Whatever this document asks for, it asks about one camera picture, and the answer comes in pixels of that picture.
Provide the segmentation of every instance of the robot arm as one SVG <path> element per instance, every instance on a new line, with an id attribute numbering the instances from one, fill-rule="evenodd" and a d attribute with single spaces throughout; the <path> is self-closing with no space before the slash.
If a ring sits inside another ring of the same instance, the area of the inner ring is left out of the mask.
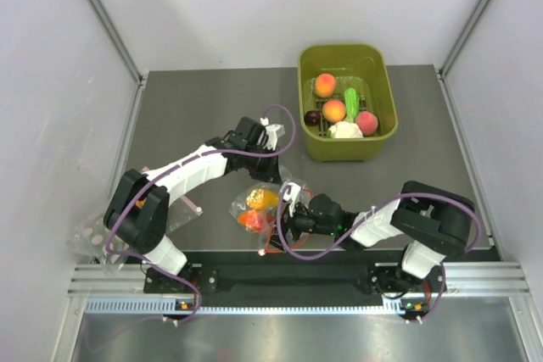
<path id="1" fill-rule="evenodd" d="M 467 198 L 416 181 L 407 182 L 401 192 L 437 194 L 473 209 Z M 359 226 L 340 244 L 345 250 L 370 248 L 404 233 L 415 239 L 407 245 L 394 274 L 387 271 L 374 277 L 372 284 L 378 292 L 407 292 L 422 284 L 446 256 L 459 256 L 466 251 L 471 219 L 448 203 L 405 198 L 389 203 L 377 213 L 372 209 L 354 214 L 342 210 L 325 194 L 315 196 L 307 208 L 298 198 L 296 185 L 291 185 L 283 197 L 288 205 L 283 211 L 283 233 L 289 231 L 295 241 L 302 232 L 329 235 L 337 240 L 355 224 Z"/>
<path id="2" fill-rule="evenodd" d="M 209 140 L 183 159 L 145 173 L 128 170 L 121 177 L 105 212 L 105 226 L 108 229 L 114 226 L 121 212 L 149 180 L 176 167 L 169 175 L 157 181 L 130 210 L 117 230 L 117 235 L 162 270 L 178 275 L 187 263 L 187 257 L 165 235 L 170 205 L 195 187 L 240 169 L 248 170 L 253 179 L 281 183 L 277 156 L 260 158 L 227 151 L 273 153 L 278 138 L 283 134 L 283 126 L 270 125 L 268 119 L 257 122 L 242 118 L 234 131 L 229 131 L 224 137 Z"/>

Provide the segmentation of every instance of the black base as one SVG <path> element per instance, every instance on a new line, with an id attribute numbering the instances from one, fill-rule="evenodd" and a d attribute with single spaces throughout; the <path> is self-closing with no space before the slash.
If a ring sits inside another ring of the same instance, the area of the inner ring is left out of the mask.
<path id="1" fill-rule="evenodd" d="M 397 264 L 403 250 L 334 251 L 323 259 L 306 262 L 287 253 L 258 256 L 256 252 L 185 252 L 193 265 L 189 280 L 202 291 L 204 306 L 215 307 L 339 307 L 380 305 L 369 269 L 376 263 Z M 494 249 L 473 251 L 459 261 L 498 261 Z M 439 268 L 429 275 L 432 292 L 438 292 Z M 144 292 L 190 292 L 183 285 L 148 271 Z M 423 292 L 423 285 L 413 292 Z"/>
<path id="2" fill-rule="evenodd" d="M 379 285 L 379 279 L 378 276 L 383 275 L 391 275 L 395 276 L 397 271 L 397 266 L 370 266 L 368 272 L 370 276 L 370 280 L 375 276 L 376 281 L 372 282 L 372 292 L 375 294 L 384 294 L 387 292 L 402 292 L 401 288 L 395 287 L 394 284 L 382 287 Z M 442 271 L 440 266 L 434 267 L 426 279 L 422 281 L 420 284 L 415 284 L 412 287 L 410 287 L 408 290 L 405 290 L 404 293 L 408 292 L 415 292 L 415 293 L 424 293 L 424 282 L 427 282 L 429 285 L 429 291 L 430 292 L 438 292 L 441 288 L 441 281 L 439 281 L 439 278 L 442 278 Z"/>

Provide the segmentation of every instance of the yellow fruit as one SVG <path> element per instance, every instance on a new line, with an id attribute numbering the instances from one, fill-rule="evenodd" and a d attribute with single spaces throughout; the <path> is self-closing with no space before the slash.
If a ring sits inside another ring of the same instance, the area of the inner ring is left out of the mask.
<path id="1" fill-rule="evenodd" d="M 322 107 L 324 119 L 330 123 L 337 123 L 344 119 L 347 109 L 343 102 L 338 100 L 328 101 Z"/>
<path id="2" fill-rule="evenodd" d="M 250 192 L 245 202 L 252 209 L 264 209 L 277 207 L 279 204 L 279 196 L 273 191 L 265 190 L 264 188 L 256 188 Z"/>
<path id="3" fill-rule="evenodd" d="M 331 97 L 336 87 L 336 79 L 330 74 L 320 74 L 315 79 L 315 95 L 318 97 Z"/>

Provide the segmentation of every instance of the white cauliflower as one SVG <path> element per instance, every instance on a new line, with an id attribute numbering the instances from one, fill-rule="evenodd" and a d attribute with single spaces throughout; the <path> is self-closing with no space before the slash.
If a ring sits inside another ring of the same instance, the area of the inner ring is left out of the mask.
<path id="1" fill-rule="evenodd" d="M 364 137 L 356 123 L 341 121 L 330 126 L 328 135 L 332 139 L 356 139 Z"/>

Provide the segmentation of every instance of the toy fruit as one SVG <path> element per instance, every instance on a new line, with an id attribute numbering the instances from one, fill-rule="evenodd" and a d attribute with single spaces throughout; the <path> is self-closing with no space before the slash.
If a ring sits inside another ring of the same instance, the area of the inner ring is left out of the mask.
<path id="1" fill-rule="evenodd" d="M 322 114 L 324 119 L 330 123 L 337 123 L 343 120 L 345 117 L 346 108 L 343 102 L 333 100 L 328 101 L 322 107 Z"/>
<path id="2" fill-rule="evenodd" d="M 321 121 L 321 113 L 318 110 L 310 110 L 304 115 L 304 123 L 308 126 L 317 126 Z"/>
<path id="3" fill-rule="evenodd" d="M 252 209 L 264 209 L 270 207 L 277 207 L 279 204 L 279 196 L 264 188 L 256 188 L 250 192 L 245 199 L 245 202 Z"/>
<path id="4" fill-rule="evenodd" d="M 320 74 L 315 80 L 315 95 L 331 97 L 336 87 L 336 79 L 330 74 Z"/>
<path id="5" fill-rule="evenodd" d="M 371 136 L 377 130 L 379 121 L 377 116 L 369 112 L 361 112 L 356 116 L 356 124 L 364 136 Z"/>
<path id="6" fill-rule="evenodd" d="M 261 232 L 262 228 L 264 228 L 266 224 L 271 224 L 274 219 L 275 218 L 272 214 L 251 209 L 243 212 L 238 217 L 238 222 L 245 226 L 245 228 L 247 228 L 249 231 Z"/>
<path id="7" fill-rule="evenodd" d="M 358 104 L 360 102 L 358 92 L 355 88 L 349 88 L 344 92 L 343 98 L 345 100 L 347 115 L 344 120 L 330 126 L 327 136 L 332 139 L 356 139 L 357 137 L 364 137 L 355 123 L 355 118 L 358 115 Z"/>

